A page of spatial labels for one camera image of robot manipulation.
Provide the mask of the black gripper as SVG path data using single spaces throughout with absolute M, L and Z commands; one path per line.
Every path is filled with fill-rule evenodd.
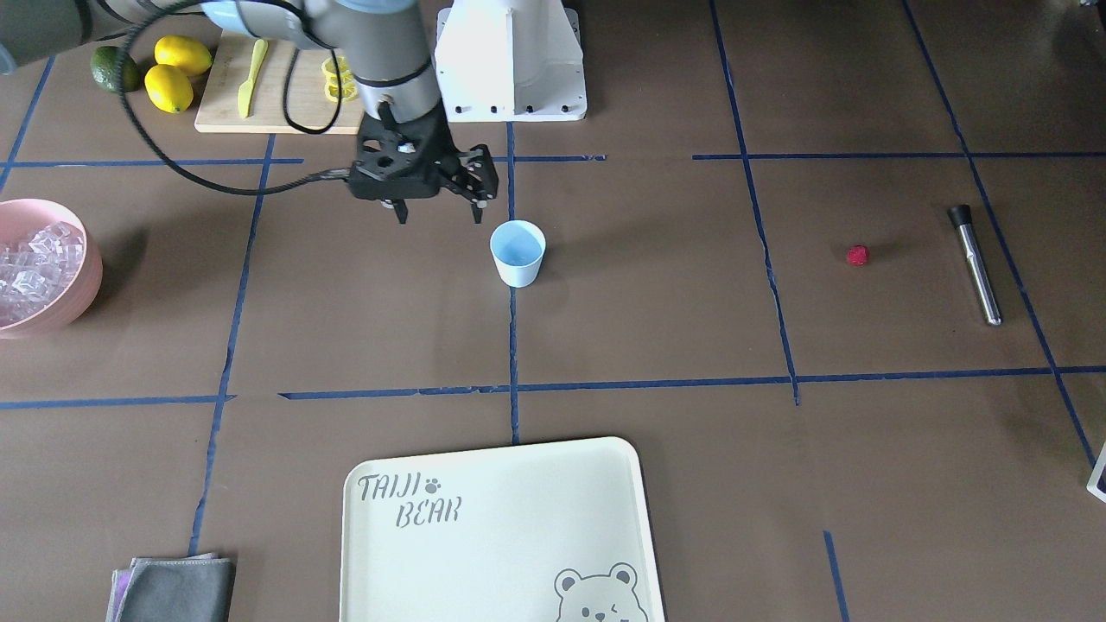
M 400 225 L 408 221 L 406 200 L 427 200 L 438 195 L 455 175 L 458 194 L 470 205 L 476 225 L 486 206 L 495 200 L 499 177 L 493 154 L 486 144 L 460 153 L 453 146 L 444 108 L 398 123 L 387 129 L 384 122 L 364 114 L 357 131 L 357 147 L 349 168 L 348 189 L 359 200 L 382 200 Z

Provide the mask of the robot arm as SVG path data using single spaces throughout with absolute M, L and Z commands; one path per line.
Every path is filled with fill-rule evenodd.
M 164 17 L 190 1 L 4 1 L 3 74 L 108 37 L 131 48 Z M 440 91 L 432 46 L 416 1 L 204 1 L 204 15 L 228 31 L 342 54 L 364 108 L 352 164 L 298 182 L 344 182 L 352 197 L 382 203 L 399 224 L 410 200 L 458 194 L 481 222 L 499 178 L 483 144 L 461 151 Z

